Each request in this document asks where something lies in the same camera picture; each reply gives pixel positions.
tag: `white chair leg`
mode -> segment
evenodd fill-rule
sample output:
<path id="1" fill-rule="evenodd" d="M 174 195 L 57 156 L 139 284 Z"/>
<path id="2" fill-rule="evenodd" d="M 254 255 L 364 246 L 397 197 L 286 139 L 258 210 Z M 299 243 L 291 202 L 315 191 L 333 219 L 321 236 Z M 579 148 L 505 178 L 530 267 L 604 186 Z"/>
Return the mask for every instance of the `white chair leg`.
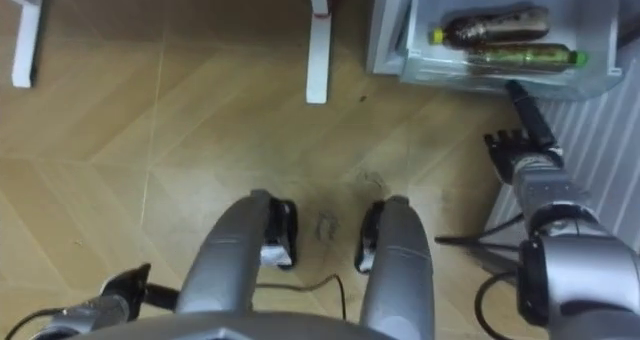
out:
<path id="1" fill-rule="evenodd" d="M 329 50 L 331 48 L 330 0 L 311 0 L 311 36 L 307 67 L 307 103 L 325 104 L 329 85 Z"/>
<path id="2" fill-rule="evenodd" d="M 40 27 L 41 0 L 14 0 L 22 5 L 20 25 L 16 39 L 16 50 L 11 74 L 13 86 L 32 86 L 33 61 L 35 57 L 38 29 Z"/>

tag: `green bottle cap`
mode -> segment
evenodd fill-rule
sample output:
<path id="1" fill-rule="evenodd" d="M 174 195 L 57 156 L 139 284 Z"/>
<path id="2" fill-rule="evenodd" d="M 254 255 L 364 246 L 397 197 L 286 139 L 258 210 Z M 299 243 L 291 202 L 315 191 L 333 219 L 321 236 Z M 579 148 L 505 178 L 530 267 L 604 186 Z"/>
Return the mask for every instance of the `green bottle cap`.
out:
<path id="1" fill-rule="evenodd" d="M 583 67 L 589 62 L 589 54 L 584 51 L 576 51 L 576 67 Z"/>

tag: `open drawer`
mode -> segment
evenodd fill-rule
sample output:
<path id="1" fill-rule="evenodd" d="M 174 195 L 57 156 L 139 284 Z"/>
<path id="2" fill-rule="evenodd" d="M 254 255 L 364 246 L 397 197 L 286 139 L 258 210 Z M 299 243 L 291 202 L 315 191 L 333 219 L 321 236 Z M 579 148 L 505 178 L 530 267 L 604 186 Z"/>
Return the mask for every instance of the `open drawer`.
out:
<path id="1" fill-rule="evenodd" d="M 601 95 L 622 79 L 615 64 L 620 0 L 413 0 L 406 31 L 404 82 L 459 89 L 502 92 L 506 79 L 520 80 L 544 99 L 586 100 Z M 491 9 L 514 4 L 549 9 L 550 31 L 540 43 L 564 44 L 587 52 L 584 67 L 561 73 L 473 71 L 464 50 L 429 43 L 430 31 L 449 14 L 468 9 Z"/>

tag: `wooden floor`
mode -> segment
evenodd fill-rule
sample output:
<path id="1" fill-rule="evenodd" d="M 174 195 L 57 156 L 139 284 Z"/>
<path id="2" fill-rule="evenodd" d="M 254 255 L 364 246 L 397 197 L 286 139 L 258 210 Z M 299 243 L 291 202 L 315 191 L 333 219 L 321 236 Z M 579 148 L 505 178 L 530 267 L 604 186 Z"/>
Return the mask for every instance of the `wooden floor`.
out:
<path id="1" fill-rule="evenodd" d="M 145 261 L 180 286 L 206 232 L 256 187 L 301 213 L 298 268 L 260 280 L 337 272 L 350 321 L 373 200 L 408 195 L 430 241 L 480 230 L 498 189 L 482 134 L 515 124 L 507 102 L 366 74 L 369 0 L 335 1 L 330 100 L 307 106 L 309 0 L 49 0 L 30 90 L 10 85 L 19 11 L 0 0 L 0 334 Z M 432 252 L 438 338 L 485 339 L 472 303 L 487 274 Z M 255 306 L 339 316 L 335 286 L 261 290 Z M 542 337 L 511 287 L 486 308 L 501 331 Z"/>

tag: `robot leg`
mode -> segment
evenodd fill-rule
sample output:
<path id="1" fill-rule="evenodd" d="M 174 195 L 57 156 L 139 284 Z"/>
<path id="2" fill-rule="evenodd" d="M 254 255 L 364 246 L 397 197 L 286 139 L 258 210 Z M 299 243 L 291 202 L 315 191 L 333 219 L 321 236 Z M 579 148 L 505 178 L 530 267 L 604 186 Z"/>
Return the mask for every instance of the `robot leg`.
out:
<path id="1" fill-rule="evenodd" d="M 295 205 L 254 190 L 231 205 L 202 243 L 176 312 L 251 309 L 260 265 L 295 265 Z"/>
<path id="2" fill-rule="evenodd" d="M 434 338 L 431 255 L 407 198 L 373 204 L 362 224 L 355 265 L 361 273 L 370 271 L 361 325 L 396 339 Z"/>

